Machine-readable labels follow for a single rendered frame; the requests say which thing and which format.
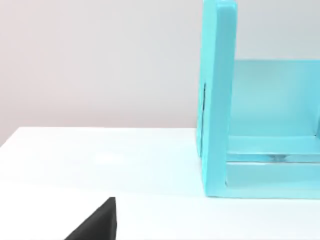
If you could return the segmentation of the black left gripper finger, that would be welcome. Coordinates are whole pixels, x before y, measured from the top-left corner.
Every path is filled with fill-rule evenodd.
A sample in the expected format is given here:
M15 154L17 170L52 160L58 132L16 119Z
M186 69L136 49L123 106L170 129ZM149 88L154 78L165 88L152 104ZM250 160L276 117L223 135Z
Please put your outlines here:
M64 240L116 240L116 198L109 197Z

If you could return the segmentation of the light blue rack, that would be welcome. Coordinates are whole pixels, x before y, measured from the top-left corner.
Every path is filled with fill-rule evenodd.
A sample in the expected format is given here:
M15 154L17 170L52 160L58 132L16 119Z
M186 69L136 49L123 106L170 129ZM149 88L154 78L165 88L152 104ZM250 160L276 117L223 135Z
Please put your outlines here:
M320 59L235 58L235 0L202 0L196 148L208 197L320 199Z

